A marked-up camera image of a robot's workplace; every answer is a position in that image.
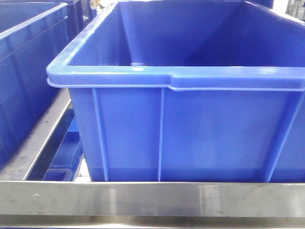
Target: stainless steel rack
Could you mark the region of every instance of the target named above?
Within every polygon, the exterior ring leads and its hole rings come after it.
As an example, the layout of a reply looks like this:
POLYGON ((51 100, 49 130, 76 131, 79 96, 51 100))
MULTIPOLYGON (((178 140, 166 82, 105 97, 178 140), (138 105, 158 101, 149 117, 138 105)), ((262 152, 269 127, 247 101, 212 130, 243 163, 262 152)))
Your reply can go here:
POLYGON ((26 180, 70 106, 62 90, 0 173, 0 227, 305 228, 305 184, 26 180))

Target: plastic crate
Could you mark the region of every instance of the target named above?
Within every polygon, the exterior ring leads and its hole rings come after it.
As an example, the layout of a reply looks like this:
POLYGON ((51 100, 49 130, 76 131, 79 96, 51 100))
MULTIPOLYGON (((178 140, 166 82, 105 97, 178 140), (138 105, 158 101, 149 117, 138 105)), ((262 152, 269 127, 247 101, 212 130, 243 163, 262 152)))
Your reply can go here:
POLYGON ((0 167, 51 104, 46 67, 67 45, 65 3, 0 3, 0 167))
POLYGON ((70 89, 93 181, 269 182, 282 152, 305 160, 304 37, 247 1, 120 1, 49 84, 70 89))
POLYGON ((43 180, 72 181, 81 156, 81 138, 74 119, 43 180))
POLYGON ((81 0, 0 0, 0 2, 64 2, 68 4, 67 24, 70 41, 84 28, 81 0))
POLYGON ((250 1, 256 4, 261 4, 262 6, 269 7, 271 9, 273 8, 274 0, 250 0, 250 1))
POLYGON ((97 15, 97 10, 91 10, 90 0, 81 0, 82 13, 85 25, 88 25, 97 15))
POLYGON ((300 20, 305 20, 304 2, 305 0, 290 0, 287 6, 286 14, 300 20))

